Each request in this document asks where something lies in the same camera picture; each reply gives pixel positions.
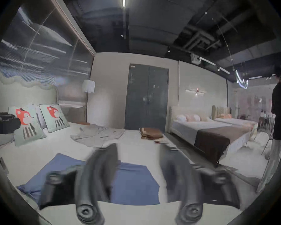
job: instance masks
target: person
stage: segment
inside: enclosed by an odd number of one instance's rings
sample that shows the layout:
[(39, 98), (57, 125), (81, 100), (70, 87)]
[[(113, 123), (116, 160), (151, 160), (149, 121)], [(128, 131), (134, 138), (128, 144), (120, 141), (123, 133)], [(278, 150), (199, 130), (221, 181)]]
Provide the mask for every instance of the person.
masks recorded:
[(270, 181), (276, 171), (281, 158), (281, 68), (275, 67), (275, 74), (278, 84), (273, 89), (271, 112), (276, 115), (274, 124), (273, 141), (271, 145), (270, 158), (263, 174), (263, 178), (259, 183), (257, 192)]
[(259, 127), (263, 127), (264, 126), (264, 111), (261, 110), (261, 113), (260, 113), (260, 117), (259, 117)]

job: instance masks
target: wavy headboard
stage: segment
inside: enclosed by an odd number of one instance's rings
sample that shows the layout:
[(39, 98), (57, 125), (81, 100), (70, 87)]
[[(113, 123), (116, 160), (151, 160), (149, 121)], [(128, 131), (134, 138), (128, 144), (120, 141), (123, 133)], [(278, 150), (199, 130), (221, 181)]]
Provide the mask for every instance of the wavy headboard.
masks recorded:
[(0, 112), (7, 112), (8, 107), (25, 107), (29, 103), (56, 103), (57, 87), (44, 86), (37, 81), (27, 82), (20, 76), (6, 78), (0, 73)]
[(220, 114), (230, 114), (231, 108), (230, 107), (216, 107), (215, 105), (212, 106), (212, 119), (214, 120)]

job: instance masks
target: dark gray double door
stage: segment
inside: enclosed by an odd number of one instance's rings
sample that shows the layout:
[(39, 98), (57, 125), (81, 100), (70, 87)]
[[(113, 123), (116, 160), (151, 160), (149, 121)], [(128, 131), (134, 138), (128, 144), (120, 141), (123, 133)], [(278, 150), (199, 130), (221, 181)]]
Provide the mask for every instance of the dark gray double door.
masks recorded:
[(130, 64), (125, 129), (158, 128), (165, 131), (169, 70)]

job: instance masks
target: air conditioning unit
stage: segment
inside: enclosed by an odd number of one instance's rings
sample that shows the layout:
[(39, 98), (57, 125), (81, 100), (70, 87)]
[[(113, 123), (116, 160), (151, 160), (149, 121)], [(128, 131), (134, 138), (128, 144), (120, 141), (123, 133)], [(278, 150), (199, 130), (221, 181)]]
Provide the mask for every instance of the air conditioning unit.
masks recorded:
[(199, 65), (201, 63), (199, 56), (191, 53), (191, 63), (193, 63), (195, 65)]

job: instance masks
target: black ceiling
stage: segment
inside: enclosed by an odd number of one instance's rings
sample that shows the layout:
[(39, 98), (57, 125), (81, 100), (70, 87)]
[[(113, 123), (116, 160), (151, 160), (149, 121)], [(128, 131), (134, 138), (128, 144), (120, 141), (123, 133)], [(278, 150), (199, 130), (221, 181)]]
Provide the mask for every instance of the black ceiling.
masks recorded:
[[(274, 65), (281, 65), (275, 35), (246, 0), (125, 0), (125, 8), (122, 0), (64, 2), (96, 52), (139, 53), (188, 63), (195, 53), (232, 71), (231, 53), (245, 77), (269, 76)], [(199, 66), (235, 81), (234, 73), (217, 71), (205, 62)]]

